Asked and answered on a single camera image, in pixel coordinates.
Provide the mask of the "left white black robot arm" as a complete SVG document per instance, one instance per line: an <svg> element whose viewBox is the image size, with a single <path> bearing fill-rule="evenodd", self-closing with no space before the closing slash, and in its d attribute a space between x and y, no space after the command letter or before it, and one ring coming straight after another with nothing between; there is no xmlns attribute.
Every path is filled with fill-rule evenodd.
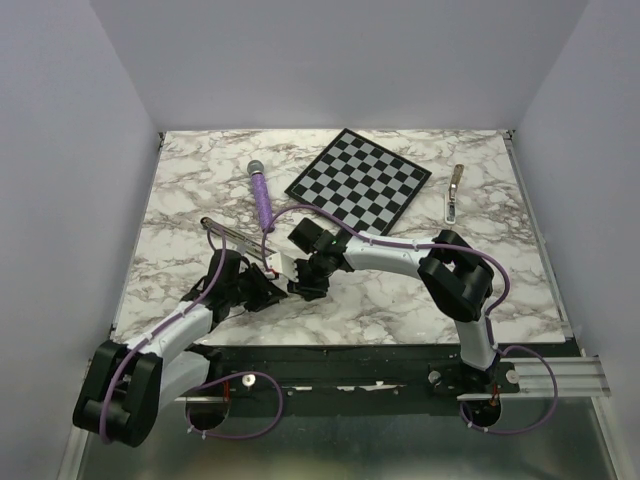
<svg viewBox="0 0 640 480"><path fill-rule="evenodd" d="M108 443L139 446L158 413L196 391L230 394L235 375L224 374L220 355L196 351L235 307L260 312L287 296L257 264L234 250L217 251L208 271L157 325L124 343L95 351L72 414L74 426Z"/></svg>

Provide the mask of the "white stapler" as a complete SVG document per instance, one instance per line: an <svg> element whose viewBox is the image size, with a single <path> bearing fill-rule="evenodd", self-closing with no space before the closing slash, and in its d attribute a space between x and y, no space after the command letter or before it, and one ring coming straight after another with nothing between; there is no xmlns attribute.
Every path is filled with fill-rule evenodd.
<svg viewBox="0 0 640 480"><path fill-rule="evenodd" d="M447 225L456 223L457 193L464 172L463 164L456 164L450 176L448 188L444 196L444 221Z"/></svg>

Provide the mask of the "grey black stapler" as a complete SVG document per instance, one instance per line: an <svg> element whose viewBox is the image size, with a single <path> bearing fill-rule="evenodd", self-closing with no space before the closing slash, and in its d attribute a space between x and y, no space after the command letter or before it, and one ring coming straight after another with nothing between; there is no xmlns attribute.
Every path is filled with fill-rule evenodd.
<svg viewBox="0 0 640 480"><path fill-rule="evenodd" d="M235 245L238 251L243 255L249 255L255 259L261 260L263 255L269 257L276 253L275 250L269 247L262 249L262 246L259 242L254 241L252 238L239 231L233 230L229 227L225 227L215 222L210 217L202 217L200 219L200 224L204 230L211 229L213 233L218 237L220 237L221 233L223 233L226 240L232 245Z"/></svg>

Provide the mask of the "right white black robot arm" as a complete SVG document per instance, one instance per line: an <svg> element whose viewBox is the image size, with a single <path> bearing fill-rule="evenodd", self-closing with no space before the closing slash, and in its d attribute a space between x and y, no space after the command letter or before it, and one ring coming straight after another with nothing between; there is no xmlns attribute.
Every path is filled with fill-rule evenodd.
<svg viewBox="0 0 640 480"><path fill-rule="evenodd" d="M485 318L494 271L460 235L443 230L434 238L434 248L419 249L413 240L355 235L346 230L334 235L305 218L288 239L308 255L294 262L298 279L288 283L291 293L307 301L323 298L329 278L339 270L372 270L418 279L438 309L456 325L462 384L480 392L494 383L496 352Z"/></svg>

